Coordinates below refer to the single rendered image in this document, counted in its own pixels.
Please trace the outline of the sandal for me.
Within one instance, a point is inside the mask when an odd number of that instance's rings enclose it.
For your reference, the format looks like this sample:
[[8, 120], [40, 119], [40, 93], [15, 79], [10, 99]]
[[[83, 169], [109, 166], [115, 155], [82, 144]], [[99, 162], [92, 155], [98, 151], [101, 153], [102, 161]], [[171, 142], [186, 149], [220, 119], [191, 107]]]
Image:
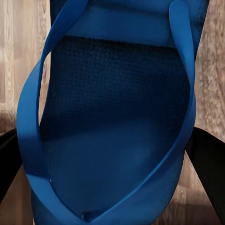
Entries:
[[50, 0], [16, 114], [34, 225], [151, 225], [164, 212], [195, 125], [209, 1]]

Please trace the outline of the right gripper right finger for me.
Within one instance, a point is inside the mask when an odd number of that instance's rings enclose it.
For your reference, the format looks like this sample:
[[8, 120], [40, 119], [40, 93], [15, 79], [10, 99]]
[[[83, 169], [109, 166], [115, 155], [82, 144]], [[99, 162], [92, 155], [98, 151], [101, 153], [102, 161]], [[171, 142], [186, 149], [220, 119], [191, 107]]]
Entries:
[[185, 150], [221, 225], [225, 225], [225, 143], [194, 127]]

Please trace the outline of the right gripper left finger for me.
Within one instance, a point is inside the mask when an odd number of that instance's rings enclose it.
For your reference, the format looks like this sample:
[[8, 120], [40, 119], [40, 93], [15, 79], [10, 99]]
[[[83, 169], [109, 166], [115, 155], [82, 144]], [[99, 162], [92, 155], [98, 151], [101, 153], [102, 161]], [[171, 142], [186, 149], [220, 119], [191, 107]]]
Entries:
[[22, 165], [17, 130], [0, 135], [0, 204]]

